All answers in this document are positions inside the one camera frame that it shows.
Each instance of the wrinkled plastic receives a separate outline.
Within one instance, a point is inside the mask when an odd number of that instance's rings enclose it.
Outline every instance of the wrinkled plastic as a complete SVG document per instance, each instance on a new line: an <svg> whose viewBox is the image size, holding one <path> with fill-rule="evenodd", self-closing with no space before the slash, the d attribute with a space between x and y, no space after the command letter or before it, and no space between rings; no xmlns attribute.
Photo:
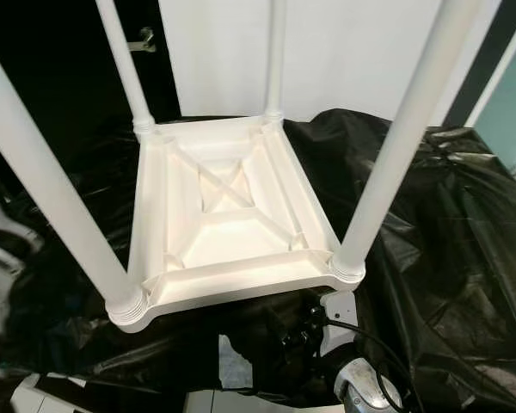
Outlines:
<svg viewBox="0 0 516 413"><path fill-rule="evenodd" d="M340 237L387 123L285 128ZM426 134L366 267L360 322L406 356L427 411L516 411L516 182L474 131Z"/></svg>
<svg viewBox="0 0 516 413"><path fill-rule="evenodd" d="M339 237L388 125L340 109L285 123ZM104 134L70 168L124 265L138 162L128 130ZM328 289L176 313L127 335L108 322L101 297L30 200L12 208L47 240L11 294L10 366L149 391L221 388L222 334L252 364L246 394L298 407L336 403L311 356L314 335L300 334L310 332L310 302ZM409 363L427 411L516 411L516 182L473 131L427 133L357 299L360 324Z"/></svg>

